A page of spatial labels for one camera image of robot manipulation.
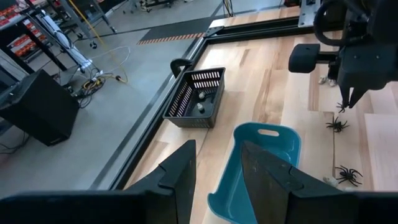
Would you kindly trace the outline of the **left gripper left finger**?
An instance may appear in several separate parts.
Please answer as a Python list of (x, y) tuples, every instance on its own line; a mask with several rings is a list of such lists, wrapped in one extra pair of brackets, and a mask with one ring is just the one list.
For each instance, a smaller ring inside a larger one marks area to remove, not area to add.
[(27, 192), (1, 199), (1, 223), (189, 223), (196, 142), (188, 140), (126, 190)]

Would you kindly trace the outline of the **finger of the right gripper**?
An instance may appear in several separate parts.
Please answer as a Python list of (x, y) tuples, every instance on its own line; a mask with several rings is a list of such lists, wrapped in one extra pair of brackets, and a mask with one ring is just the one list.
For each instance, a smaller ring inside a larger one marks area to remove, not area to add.
[(349, 87), (340, 86), (340, 93), (341, 93), (341, 97), (342, 97), (341, 107), (342, 108), (346, 108), (346, 107), (349, 106), (350, 88)]
[(349, 99), (349, 108), (353, 108), (366, 92), (367, 89), (353, 88), (352, 94)]

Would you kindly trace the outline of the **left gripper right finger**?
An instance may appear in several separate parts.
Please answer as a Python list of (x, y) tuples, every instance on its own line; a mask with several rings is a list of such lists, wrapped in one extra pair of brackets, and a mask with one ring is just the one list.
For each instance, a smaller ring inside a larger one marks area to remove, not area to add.
[(241, 163), (258, 223), (397, 224), (396, 192), (339, 190), (250, 141)]

